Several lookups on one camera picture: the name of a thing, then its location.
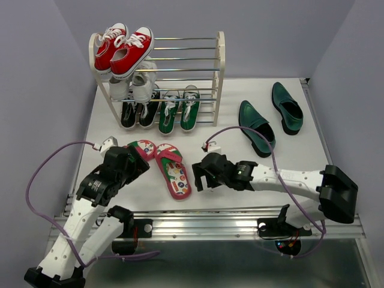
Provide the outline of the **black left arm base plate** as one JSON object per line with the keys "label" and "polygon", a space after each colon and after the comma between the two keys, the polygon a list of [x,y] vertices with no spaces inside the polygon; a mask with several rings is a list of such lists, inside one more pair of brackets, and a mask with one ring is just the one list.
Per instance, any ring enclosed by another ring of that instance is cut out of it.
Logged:
{"label": "black left arm base plate", "polygon": [[119,238],[139,239],[151,238],[153,230],[153,220],[150,218],[133,219],[124,224],[123,232]]}

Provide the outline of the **pink slide sandal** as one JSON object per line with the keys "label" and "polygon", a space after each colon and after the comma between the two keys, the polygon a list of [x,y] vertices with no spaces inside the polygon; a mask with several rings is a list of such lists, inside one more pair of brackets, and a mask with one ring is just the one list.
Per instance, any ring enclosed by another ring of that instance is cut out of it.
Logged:
{"label": "pink slide sandal", "polygon": [[126,145],[126,147],[134,147],[140,156],[147,162],[154,158],[156,145],[149,140],[137,140]]}
{"label": "pink slide sandal", "polygon": [[191,195],[191,185],[183,157],[177,147],[163,143],[155,149],[155,160],[163,175],[170,195],[175,200],[184,200]]}

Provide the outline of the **green canvas sneaker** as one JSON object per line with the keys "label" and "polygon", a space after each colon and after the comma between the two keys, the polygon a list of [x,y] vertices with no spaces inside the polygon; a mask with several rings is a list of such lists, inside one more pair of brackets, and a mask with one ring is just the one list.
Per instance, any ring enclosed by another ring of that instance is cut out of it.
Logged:
{"label": "green canvas sneaker", "polygon": [[167,91],[160,106],[158,129],[161,134],[168,135],[173,131],[174,122],[180,104],[179,91]]}
{"label": "green canvas sneaker", "polygon": [[188,85],[182,96],[181,128],[184,132],[191,132],[197,122],[200,107],[200,92],[194,85]]}

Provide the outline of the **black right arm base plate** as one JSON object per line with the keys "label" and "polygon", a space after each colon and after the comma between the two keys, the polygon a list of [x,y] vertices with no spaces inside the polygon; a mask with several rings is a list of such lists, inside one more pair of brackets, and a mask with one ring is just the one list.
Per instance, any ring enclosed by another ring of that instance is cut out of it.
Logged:
{"label": "black right arm base plate", "polygon": [[296,228],[286,222],[287,211],[290,208],[286,204],[275,218],[259,218],[257,220],[257,233],[263,239],[283,239],[291,236],[311,236],[311,229]]}

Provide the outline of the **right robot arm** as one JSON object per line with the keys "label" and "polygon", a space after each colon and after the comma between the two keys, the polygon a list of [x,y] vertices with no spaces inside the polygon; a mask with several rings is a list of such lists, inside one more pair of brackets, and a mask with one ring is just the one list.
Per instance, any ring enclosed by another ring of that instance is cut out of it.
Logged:
{"label": "right robot arm", "polygon": [[288,194],[293,204],[284,205],[275,218],[258,220],[262,237],[310,236],[311,222],[352,224],[355,219],[358,186],[334,165],[312,172],[275,170],[252,161],[232,163],[225,155],[212,152],[192,169],[198,191],[223,185],[236,191]]}

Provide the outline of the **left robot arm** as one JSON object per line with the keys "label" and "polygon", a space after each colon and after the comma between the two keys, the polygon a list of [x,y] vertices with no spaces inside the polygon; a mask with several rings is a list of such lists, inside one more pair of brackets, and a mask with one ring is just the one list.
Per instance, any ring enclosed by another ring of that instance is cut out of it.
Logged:
{"label": "left robot arm", "polygon": [[108,205],[121,188],[149,170],[152,154],[135,143],[103,145],[99,151],[103,162],[79,184],[64,226],[38,212],[30,200],[26,200],[35,215],[59,230],[45,258],[25,273],[24,280],[32,287],[84,287],[85,270],[102,258],[117,237],[134,231],[133,212],[118,205],[108,208]]}

